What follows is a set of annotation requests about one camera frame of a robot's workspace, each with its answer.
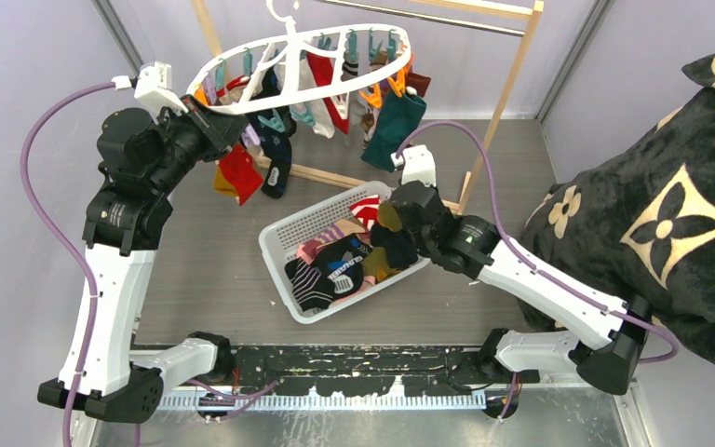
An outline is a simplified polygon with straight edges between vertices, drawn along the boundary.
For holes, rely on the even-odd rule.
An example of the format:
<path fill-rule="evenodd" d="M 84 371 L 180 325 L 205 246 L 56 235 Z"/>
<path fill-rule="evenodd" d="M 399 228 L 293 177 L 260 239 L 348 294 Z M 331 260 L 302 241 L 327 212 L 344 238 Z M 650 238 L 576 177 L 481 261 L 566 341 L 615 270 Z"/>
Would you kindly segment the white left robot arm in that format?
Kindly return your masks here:
<path fill-rule="evenodd" d="M 82 235 L 84 295 L 70 353 L 59 374 L 39 386 L 40 403 L 139 424 L 176 386 L 231 378 L 236 360 L 221 335 L 192 332 L 147 359 L 133 359 L 130 346 L 173 211 L 172 191 L 197 163 L 228 154 L 248 123 L 188 95 L 180 112 L 127 108 L 103 121 L 96 147 L 104 180 L 87 206 Z"/>

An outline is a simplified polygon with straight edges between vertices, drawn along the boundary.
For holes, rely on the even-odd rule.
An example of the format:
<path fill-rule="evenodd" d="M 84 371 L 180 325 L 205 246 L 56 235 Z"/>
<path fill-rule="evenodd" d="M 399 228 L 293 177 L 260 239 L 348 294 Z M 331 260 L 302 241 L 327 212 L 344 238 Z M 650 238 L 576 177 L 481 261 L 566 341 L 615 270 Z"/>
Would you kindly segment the red penguin sock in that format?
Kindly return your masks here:
<path fill-rule="evenodd" d="M 253 157 L 240 142 L 223 158 L 216 161 L 216 169 L 235 187 L 238 197 L 234 197 L 239 206 L 243 206 L 263 184 L 263 177 L 258 172 Z"/>

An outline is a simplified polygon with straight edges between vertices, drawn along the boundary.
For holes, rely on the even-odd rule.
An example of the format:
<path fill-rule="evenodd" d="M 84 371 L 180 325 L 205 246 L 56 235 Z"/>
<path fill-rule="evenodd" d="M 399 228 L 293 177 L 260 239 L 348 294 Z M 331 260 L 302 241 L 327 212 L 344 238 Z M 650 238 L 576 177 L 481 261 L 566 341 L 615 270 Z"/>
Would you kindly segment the mustard yellow brown-cuffed sock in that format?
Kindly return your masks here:
<path fill-rule="evenodd" d="M 219 169 L 215 170 L 213 189 L 216 193 L 224 196 L 238 197 L 238 192 L 235 187 L 223 176 L 223 173 Z"/>

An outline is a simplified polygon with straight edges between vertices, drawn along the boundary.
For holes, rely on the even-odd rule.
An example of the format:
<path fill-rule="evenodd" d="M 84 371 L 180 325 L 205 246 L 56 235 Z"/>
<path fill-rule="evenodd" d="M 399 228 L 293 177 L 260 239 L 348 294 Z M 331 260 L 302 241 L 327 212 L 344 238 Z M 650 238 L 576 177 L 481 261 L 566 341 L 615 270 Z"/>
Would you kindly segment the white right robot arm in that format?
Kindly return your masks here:
<path fill-rule="evenodd" d="M 386 201 L 417 252 L 444 270 L 506 291 L 562 324 L 560 331 L 497 329 L 481 349 L 491 382 L 514 373 L 575 373 L 600 391 L 624 395 L 641 363 L 653 308 L 642 298 L 597 291 L 524 249 L 475 215 L 455 216 L 438 189 L 420 181 Z"/>

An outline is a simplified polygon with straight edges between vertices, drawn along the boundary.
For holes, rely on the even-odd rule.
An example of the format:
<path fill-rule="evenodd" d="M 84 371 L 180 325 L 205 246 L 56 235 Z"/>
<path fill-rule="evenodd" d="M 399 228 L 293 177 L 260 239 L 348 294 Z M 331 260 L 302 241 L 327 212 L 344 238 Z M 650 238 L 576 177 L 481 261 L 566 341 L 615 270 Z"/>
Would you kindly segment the olive green sock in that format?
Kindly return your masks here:
<path fill-rule="evenodd" d="M 400 227 L 400 220 L 393 207 L 383 202 L 378 207 L 376 223 L 370 230 L 370 244 L 374 251 L 366 259 L 367 274 L 375 283 L 396 275 L 417 260 L 409 235 Z"/>

